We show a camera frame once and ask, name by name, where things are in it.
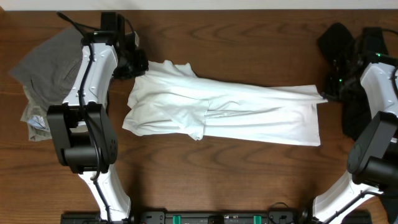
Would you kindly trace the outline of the white t-shirt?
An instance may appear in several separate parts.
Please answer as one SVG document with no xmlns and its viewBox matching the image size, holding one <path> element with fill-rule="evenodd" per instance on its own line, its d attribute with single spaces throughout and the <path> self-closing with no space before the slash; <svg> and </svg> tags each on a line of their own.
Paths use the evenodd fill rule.
<svg viewBox="0 0 398 224">
<path fill-rule="evenodd" d="M 150 62 L 135 79 L 123 129 L 319 146 L 317 106 L 325 101 L 315 85 L 227 83 L 196 76 L 189 63 Z"/>
</svg>

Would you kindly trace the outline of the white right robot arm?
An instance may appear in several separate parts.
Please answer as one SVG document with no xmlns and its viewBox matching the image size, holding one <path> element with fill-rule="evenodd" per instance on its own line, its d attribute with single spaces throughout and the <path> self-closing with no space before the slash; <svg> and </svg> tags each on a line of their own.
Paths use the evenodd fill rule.
<svg viewBox="0 0 398 224">
<path fill-rule="evenodd" d="M 372 119 L 351 148 L 345 173 L 313 199 L 302 223 L 342 223 L 372 197 L 397 199 L 397 62 L 370 63 L 359 82 Z"/>
</svg>

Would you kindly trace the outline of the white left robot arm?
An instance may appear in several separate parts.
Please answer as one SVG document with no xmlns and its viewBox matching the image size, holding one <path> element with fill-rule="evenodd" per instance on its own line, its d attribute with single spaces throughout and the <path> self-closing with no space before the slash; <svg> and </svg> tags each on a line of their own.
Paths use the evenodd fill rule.
<svg viewBox="0 0 398 224">
<path fill-rule="evenodd" d="M 102 12 L 99 28 L 86 26 L 62 12 L 82 36 L 81 65 L 69 94 L 51 105 L 47 121 L 61 165 L 69 167 L 87 184 L 99 212 L 66 212 L 61 223 L 134 223 L 131 199 L 123 190 L 115 162 L 117 134 L 108 117 L 109 88 L 114 79 L 142 76 L 149 61 L 139 46 L 131 23 L 117 12 Z"/>
</svg>

